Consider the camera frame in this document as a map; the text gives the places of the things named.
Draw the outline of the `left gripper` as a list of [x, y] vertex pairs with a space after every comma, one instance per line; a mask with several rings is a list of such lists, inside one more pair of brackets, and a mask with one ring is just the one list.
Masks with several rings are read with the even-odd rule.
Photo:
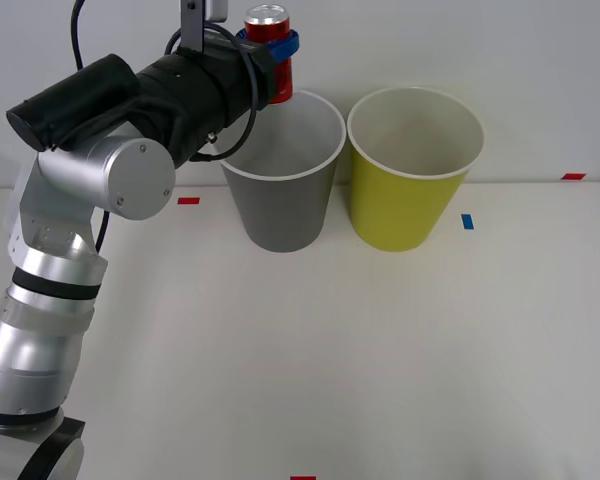
[[[285, 38], [267, 42], [267, 47], [248, 41], [245, 28], [239, 30], [236, 37], [255, 72], [257, 109], [262, 110], [276, 91], [277, 63], [284, 63], [299, 50], [299, 34], [296, 30], [291, 30]], [[223, 127], [227, 128], [251, 108], [251, 82], [245, 63], [234, 45], [224, 36], [206, 33], [201, 68], [219, 89], [224, 108]]]

